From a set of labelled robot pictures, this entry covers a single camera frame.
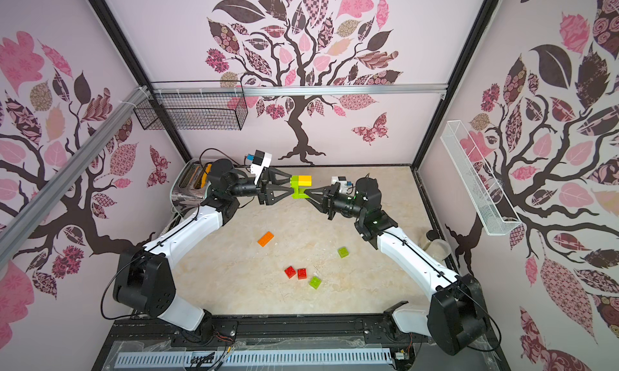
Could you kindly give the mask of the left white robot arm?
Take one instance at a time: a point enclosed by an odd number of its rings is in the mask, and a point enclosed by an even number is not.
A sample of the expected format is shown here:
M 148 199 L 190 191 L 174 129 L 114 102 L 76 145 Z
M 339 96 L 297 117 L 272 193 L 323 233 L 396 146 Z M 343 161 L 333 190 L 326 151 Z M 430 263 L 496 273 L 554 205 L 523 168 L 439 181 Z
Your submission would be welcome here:
M 240 197 L 256 198 L 259 204 L 271 206 L 294 193 L 292 176 L 269 166 L 269 156 L 255 154 L 254 159 L 258 163 L 251 164 L 250 174 L 236 169 L 230 160 L 214 161 L 207 173 L 206 197 L 186 219 L 143 247 L 121 253 L 117 274 L 111 280 L 114 301 L 190 332 L 206 321 L 206 310 L 177 293 L 174 267 L 232 219 L 240 208 Z

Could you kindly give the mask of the green lego brick front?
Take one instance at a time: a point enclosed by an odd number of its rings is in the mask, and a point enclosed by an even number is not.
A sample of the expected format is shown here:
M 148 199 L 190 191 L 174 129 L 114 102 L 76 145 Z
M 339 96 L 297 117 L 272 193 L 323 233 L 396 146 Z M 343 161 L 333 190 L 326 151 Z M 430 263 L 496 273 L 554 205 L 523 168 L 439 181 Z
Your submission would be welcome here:
M 294 187 L 293 190 L 294 190 L 293 198 L 295 200 L 308 199 L 309 198 L 309 196 L 305 193 L 305 190 L 306 190 L 305 187 Z

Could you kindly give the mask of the long green lego brick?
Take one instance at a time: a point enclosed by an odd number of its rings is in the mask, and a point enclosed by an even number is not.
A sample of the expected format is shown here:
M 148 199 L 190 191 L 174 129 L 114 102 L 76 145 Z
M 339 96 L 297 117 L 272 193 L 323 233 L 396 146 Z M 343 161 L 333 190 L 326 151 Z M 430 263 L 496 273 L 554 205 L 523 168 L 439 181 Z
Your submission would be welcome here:
M 291 177 L 291 179 L 290 179 L 290 187 L 293 188 L 293 195 L 292 195 L 292 197 L 295 200 L 303 199 L 303 193 L 300 192 L 300 188 L 299 188 L 299 176 L 298 175 L 294 175 L 294 176 Z

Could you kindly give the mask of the yellow lego brick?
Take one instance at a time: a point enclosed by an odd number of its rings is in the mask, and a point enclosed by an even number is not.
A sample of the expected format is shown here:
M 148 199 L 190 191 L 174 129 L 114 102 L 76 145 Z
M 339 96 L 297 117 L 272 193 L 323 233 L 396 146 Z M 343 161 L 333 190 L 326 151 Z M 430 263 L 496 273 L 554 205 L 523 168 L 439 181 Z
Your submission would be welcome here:
M 313 184 L 312 177 L 309 175 L 299 175 L 298 176 L 298 186 L 299 187 L 311 187 Z

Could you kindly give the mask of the orange lego brick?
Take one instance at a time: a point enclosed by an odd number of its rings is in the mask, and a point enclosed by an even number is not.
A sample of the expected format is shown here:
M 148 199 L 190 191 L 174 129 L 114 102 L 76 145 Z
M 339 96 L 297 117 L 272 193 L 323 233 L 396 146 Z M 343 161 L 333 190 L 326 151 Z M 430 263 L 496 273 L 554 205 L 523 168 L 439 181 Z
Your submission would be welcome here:
M 259 240 L 258 240 L 258 244 L 261 247 L 265 247 L 272 239 L 274 238 L 274 235 L 271 232 L 266 232 L 266 234 L 264 234 Z

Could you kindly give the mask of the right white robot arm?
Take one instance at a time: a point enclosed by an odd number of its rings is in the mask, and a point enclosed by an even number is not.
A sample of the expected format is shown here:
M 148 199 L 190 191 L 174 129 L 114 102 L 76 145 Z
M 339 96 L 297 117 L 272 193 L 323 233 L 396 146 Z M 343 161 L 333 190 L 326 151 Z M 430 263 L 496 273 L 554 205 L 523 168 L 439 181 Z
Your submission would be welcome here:
M 352 195 L 338 183 L 305 191 L 307 201 L 329 220 L 340 214 L 354 219 L 356 232 L 391 258 L 418 284 L 429 300 L 426 308 L 403 304 L 392 312 L 401 332 L 430 337 L 448 355 L 471 346 L 492 327 L 479 282 L 461 276 L 415 244 L 382 209 L 382 194 L 375 179 L 359 179 Z

